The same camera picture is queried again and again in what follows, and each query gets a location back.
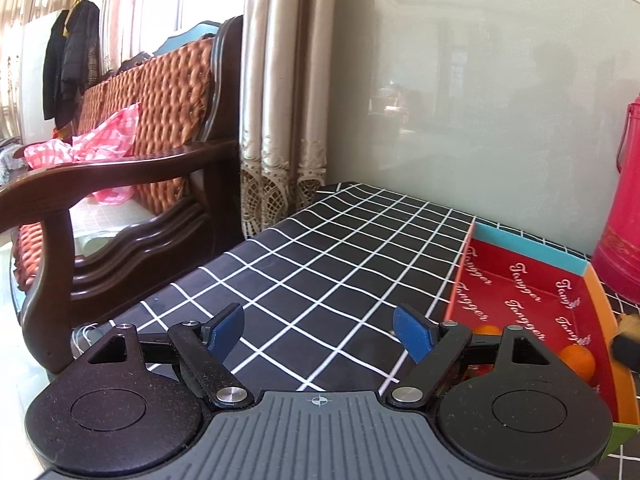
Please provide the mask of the orange inside box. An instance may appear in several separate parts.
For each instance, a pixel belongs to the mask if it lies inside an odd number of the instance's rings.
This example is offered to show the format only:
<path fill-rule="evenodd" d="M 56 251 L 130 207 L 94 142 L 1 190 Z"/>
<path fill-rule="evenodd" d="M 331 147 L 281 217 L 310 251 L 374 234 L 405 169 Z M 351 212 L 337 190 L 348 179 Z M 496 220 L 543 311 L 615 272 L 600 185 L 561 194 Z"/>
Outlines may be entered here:
<path fill-rule="evenodd" d="M 502 329 L 491 324 L 480 324 L 473 328 L 473 333 L 482 336 L 500 336 Z"/>
<path fill-rule="evenodd" d="M 580 344 L 570 344 L 558 352 L 558 357 L 584 382 L 591 382 L 596 374 L 596 359 Z"/>

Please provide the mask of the red cardboard box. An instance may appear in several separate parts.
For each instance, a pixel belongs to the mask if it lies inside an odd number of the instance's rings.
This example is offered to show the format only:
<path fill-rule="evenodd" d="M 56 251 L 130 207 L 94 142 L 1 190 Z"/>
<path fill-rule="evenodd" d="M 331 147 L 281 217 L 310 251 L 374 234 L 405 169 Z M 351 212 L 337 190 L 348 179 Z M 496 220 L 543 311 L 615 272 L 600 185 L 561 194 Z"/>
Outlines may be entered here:
<path fill-rule="evenodd" d="M 597 363 L 588 384 L 614 420 L 608 452 L 638 434 L 636 384 L 612 357 L 616 318 L 587 259 L 475 221 L 445 318 L 471 328 L 522 326 L 554 353 L 570 344 L 588 348 Z"/>

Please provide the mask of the black white grid tablecloth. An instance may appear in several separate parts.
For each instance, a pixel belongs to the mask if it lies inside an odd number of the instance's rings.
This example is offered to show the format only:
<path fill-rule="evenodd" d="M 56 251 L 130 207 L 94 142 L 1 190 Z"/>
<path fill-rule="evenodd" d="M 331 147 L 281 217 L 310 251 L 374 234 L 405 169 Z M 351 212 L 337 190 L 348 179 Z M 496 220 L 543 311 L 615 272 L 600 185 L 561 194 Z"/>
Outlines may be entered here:
<path fill-rule="evenodd" d="M 485 322 L 487 282 L 464 212 L 364 184 L 321 191 L 309 208 L 122 312 L 81 327 L 90 344 L 118 323 L 141 333 L 205 321 L 236 302 L 245 334 L 230 368 L 268 391 L 253 418 L 218 422 L 183 479 L 469 479 L 407 417 L 355 391 L 386 392 L 410 370 L 392 330 L 398 304 L 440 321 L 449 307 Z"/>

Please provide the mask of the dark wooden sofa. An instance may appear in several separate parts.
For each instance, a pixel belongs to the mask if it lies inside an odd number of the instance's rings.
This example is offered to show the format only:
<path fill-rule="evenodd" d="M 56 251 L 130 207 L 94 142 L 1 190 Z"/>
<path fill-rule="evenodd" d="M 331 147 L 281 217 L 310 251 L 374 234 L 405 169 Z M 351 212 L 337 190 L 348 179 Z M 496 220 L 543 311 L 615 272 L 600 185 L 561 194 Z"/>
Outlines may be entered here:
<path fill-rule="evenodd" d="M 1 190 L 1 226 L 39 224 L 42 249 L 18 322 L 49 373 L 73 361 L 73 331 L 117 318 L 137 302 L 239 244 L 242 18 L 213 36 L 207 112 L 198 136 L 178 148 L 108 162 L 26 172 Z M 75 252 L 73 206 L 93 192 L 183 179 L 174 206 L 127 226 L 88 257 Z"/>

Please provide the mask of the orange with brown top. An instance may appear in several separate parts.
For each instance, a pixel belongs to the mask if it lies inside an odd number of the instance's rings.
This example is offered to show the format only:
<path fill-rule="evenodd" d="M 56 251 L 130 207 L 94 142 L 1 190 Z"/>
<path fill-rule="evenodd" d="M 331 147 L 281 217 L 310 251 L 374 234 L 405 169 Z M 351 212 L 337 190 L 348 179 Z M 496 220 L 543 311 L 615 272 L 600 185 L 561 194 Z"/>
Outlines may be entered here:
<path fill-rule="evenodd" d="M 617 317 L 618 331 L 628 338 L 640 339 L 640 316 L 638 314 L 620 314 Z"/>

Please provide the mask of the red thermos flask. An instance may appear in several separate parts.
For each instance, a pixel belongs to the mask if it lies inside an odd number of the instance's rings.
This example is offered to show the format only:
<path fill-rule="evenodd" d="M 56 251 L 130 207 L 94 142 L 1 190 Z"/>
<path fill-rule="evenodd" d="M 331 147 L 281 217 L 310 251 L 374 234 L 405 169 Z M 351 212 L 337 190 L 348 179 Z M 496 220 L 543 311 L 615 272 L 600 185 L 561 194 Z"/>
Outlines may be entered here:
<path fill-rule="evenodd" d="M 627 107 L 614 200 L 591 263 L 616 294 L 639 302 L 639 98 Z"/>

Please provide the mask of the pink checkered plastic bag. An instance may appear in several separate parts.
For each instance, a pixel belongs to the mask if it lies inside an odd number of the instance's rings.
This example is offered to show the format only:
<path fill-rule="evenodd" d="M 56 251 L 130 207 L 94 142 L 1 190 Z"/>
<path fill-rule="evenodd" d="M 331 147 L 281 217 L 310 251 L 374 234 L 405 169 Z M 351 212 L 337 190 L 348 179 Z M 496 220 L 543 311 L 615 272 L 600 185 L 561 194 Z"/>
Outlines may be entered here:
<path fill-rule="evenodd" d="M 24 151 L 26 164 L 30 169 L 41 169 L 102 160 L 112 162 L 129 156 L 134 151 L 139 118 L 140 104 L 134 103 L 111 114 L 88 133 L 76 136 L 71 144 L 51 139 L 28 146 Z"/>

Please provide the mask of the orange woven sofa cushion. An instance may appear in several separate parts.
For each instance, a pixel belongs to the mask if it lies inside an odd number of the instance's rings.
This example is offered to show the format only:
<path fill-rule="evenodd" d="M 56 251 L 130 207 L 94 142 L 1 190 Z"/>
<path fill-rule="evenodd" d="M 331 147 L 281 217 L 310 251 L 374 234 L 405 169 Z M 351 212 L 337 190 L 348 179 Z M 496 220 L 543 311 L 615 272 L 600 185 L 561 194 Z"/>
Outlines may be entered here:
<path fill-rule="evenodd" d="M 214 38 L 205 36 L 97 84 L 86 91 L 76 136 L 88 133 L 122 108 L 140 104 L 134 151 L 165 153 L 198 136 L 207 112 Z M 183 179 L 93 192 L 73 206 L 78 254 L 91 254 L 91 231 L 115 233 L 130 223 L 168 210 L 186 192 Z"/>

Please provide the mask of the black hanging coat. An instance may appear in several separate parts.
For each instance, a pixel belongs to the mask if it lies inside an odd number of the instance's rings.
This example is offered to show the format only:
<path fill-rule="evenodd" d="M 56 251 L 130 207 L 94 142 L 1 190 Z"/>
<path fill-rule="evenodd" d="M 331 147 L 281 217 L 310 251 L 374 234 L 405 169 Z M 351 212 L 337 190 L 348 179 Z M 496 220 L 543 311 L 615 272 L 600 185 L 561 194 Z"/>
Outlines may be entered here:
<path fill-rule="evenodd" d="M 80 0 L 58 14 L 51 27 L 42 69 L 42 110 L 57 129 L 74 120 L 79 98 L 98 82 L 99 19 L 99 8 Z"/>

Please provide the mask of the beige lace curtain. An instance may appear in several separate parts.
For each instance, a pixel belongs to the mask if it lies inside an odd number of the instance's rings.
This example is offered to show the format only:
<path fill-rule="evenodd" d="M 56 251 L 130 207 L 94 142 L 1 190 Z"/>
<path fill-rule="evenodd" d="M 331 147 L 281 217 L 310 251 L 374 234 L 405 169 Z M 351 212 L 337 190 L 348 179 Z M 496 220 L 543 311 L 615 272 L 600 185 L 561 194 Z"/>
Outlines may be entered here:
<path fill-rule="evenodd" d="M 326 182 L 335 0 L 246 0 L 241 222 L 252 237 L 307 207 Z"/>

